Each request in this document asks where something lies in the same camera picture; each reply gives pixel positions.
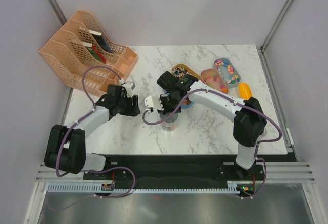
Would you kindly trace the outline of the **clear glass jar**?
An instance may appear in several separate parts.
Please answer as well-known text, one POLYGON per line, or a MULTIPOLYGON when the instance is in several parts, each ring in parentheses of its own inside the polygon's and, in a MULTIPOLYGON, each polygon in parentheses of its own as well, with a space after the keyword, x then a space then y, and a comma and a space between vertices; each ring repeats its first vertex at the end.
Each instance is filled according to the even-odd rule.
POLYGON ((169 119, 160 124, 161 129, 164 131, 164 134, 167 140, 174 139, 174 130, 177 128, 178 123, 178 114, 173 114, 169 119))

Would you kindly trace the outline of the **tan lollipop tray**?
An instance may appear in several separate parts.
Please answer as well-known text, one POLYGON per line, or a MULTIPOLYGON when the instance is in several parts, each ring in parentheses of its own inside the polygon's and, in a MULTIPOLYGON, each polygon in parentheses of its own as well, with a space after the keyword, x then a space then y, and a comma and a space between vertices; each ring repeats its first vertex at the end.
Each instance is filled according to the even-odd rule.
POLYGON ((185 64, 177 64, 171 69, 171 73, 178 78, 181 78, 186 74, 189 74, 192 75, 193 77, 196 77, 198 80, 203 81, 202 77, 199 74, 197 74, 195 71, 193 71, 185 64))

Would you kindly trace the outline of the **pink gummy tray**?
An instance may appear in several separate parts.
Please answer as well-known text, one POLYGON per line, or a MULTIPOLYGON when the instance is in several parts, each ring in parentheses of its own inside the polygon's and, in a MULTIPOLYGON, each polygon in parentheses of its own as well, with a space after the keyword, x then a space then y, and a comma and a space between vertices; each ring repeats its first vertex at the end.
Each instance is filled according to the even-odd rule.
POLYGON ((219 73, 216 69, 209 68, 209 69, 203 70, 201 72, 201 77, 203 78, 203 82, 207 86, 214 88, 225 94, 229 93, 229 89, 228 89, 226 83, 224 82, 224 80, 219 75, 219 73))

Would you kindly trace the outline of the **light blue star candy tray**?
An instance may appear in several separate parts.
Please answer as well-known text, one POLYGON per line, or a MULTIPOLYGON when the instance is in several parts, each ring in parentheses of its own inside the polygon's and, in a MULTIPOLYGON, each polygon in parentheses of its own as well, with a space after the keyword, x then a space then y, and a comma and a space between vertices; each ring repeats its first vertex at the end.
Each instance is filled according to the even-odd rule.
POLYGON ((228 88, 235 88, 241 82, 241 76, 228 58, 214 60, 214 68, 218 71, 228 88))

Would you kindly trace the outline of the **yellow plastic scoop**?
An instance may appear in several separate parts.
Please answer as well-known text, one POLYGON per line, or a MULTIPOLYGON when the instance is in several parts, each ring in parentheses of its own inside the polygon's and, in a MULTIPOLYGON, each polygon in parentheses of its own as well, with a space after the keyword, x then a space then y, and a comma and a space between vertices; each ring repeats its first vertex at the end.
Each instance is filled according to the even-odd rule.
POLYGON ((253 95, 250 86, 247 83, 240 83, 238 85, 238 91, 240 98, 249 100, 253 95))

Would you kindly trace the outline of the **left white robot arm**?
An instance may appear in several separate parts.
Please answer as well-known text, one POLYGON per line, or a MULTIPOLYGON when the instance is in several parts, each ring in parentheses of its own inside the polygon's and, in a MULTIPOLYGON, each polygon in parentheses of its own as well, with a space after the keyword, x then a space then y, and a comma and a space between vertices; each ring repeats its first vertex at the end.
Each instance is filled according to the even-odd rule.
POLYGON ((106 157, 86 152, 86 138, 117 114, 131 117, 140 114, 134 88, 134 82, 110 84, 88 113, 71 125, 53 126, 45 152, 45 166, 55 169, 59 177, 82 171, 94 171, 100 179, 111 177, 113 168, 106 163, 106 157))

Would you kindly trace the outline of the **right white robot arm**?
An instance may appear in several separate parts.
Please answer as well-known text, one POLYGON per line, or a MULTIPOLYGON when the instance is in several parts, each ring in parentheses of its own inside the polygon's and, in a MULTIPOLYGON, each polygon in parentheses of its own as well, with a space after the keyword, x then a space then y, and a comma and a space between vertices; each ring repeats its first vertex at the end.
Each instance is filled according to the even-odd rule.
POLYGON ((180 112, 178 106, 184 100, 201 104, 225 116, 233 123, 233 137, 239 143, 236 157, 235 175, 242 180, 253 174, 256 144, 265 133, 267 120, 262 116, 263 110, 255 98, 248 100, 234 98, 217 91, 192 75, 175 77, 166 71, 157 80, 157 84, 168 93, 161 97, 162 114, 180 112))

